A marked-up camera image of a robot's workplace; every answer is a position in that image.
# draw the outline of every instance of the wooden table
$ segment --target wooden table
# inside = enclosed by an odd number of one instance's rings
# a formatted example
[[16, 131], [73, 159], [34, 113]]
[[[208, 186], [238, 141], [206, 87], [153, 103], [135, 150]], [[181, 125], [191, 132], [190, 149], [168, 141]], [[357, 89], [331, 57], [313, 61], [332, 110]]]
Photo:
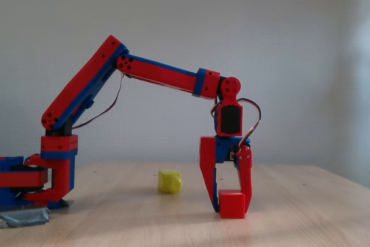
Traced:
[[[182, 172], [160, 194], [157, 170]], [[0, 246], [370, 246], [370, 189], [312, 166], [255, 165], [246, 219], [213, 212], [197, 163], [97, 163], [79, 168], [69, 208], [50, 222], [0, 230]], [[231, 164], [219, 188], [237, 189]]]

